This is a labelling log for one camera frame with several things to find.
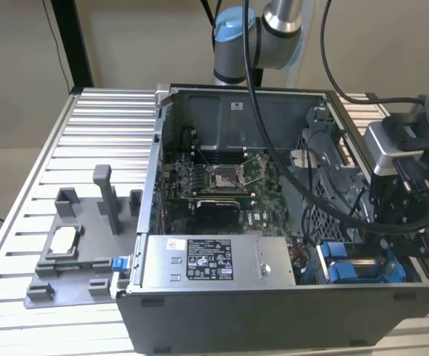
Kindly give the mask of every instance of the motherboard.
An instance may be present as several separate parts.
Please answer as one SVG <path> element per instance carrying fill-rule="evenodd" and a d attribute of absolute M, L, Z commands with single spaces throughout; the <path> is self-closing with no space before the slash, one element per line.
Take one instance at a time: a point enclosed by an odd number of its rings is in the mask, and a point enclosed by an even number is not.
<path fill-rule="evenodd" d="M 170 161 L 163 173 L 167 234 L 291 237 L 277 168 L 267 154 L 211 157 L 197 148 Z"/>

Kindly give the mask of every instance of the sticker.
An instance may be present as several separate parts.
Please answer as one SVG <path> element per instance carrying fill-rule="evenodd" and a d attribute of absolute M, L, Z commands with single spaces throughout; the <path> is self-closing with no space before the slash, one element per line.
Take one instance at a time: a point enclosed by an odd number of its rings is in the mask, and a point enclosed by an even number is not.
<path fill-rule="evenodd" d="M 168 239 L 167 250 L 184 251 L 186 249 L 186 240 Z"/>
<path fill-rule="evenodd" d="M 188 240 L 186 266 L 189 280 L 233 280 L 230 240 Z"/>
<path fill-rule="evenodd" d="M 230 109 L 231 110 L 242 110 L 244 108 L 243 102 L 231 102 Z"/>

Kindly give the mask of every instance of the aluminum extrusion table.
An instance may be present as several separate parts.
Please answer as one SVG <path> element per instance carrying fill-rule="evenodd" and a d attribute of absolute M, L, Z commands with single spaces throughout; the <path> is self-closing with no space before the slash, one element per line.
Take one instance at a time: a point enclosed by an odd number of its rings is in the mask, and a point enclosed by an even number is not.
<path fill-rule="evenodd" d="M 23 307 L 60 187 L 99 197 L 92 169 L 110 164 L 120 197 L 143 189 L 155 122 L 155 93 L 85 89 L 71 95 L 0 230 L 0 355 L 136 355 L 115 303 L 53 309 Z M 363 94 L 354 95 L 364 98 Z M 386 111 L 343 102 L 364 133 Z M 429 355 L 429 315 L 405 320 L 376 346 L 252 355 Z"/>

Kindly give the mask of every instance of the beige wall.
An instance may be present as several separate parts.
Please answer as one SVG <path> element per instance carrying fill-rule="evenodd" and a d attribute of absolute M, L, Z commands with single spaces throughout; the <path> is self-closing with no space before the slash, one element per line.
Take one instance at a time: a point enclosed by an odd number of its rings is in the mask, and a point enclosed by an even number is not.
<path fill-rule="evenodd" d="M 211 0 L 215 8 L 216 1 Z M 251 1 L 261 13 L 268 0 Z M 223 9 L 241 5 L 224 0 Z M 209 84 L 211 29 L 199 0 L 79 0 L 81 26 L 98 84 L 154 88 L 160 82 Z M 287 72 L 265 73 L 285 86 Z"/>
<path fill-rule="evenodd" d="M 0 147 L 42 145 L 66 99 L 42 3 L 0 0 Z"/>
<path fill-rule="evenodd" d="M 321 14 L 325 2 L 319 0 Z M 301 88 L 332 88 L 319 53 L 321 19 L 317 15 L 298 79 Z M 334 0 L 325 47 L 331 71 L 346 92 L 426 94 L 429 0 Z"/>
<path fill-rule="evenodd" d="M 324 7 L 325 0 L 317 1 Z M 261 10 L 267 0 L 252 2 Z M 151 89 L 158 82 L 210 82 L 210 27 L 198 0 L 78 0 L 77 5 L 97 85 Z M 0 147 L 42 145 L 67 98 L 46 21 L 40 1 L 0 0 Z M 330 87 L 318 36 L 316 15 L 301 88 Z M 332 70 L 345 90 L 429 91 L 429 0 L 334 0 L 326 39 Z M 268 70 L 264 78 L 265 86 L 281 87 L 287 72 Z"/>

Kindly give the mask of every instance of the power supply label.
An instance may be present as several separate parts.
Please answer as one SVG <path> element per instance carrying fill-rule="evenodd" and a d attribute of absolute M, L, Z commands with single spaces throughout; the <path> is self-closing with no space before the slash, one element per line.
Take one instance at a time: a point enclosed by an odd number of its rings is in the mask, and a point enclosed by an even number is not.
<path fill-rule="evenodd" d="M 186 277 L 189 280 L 233 280 L 230 240 L 188 240 Z"/>

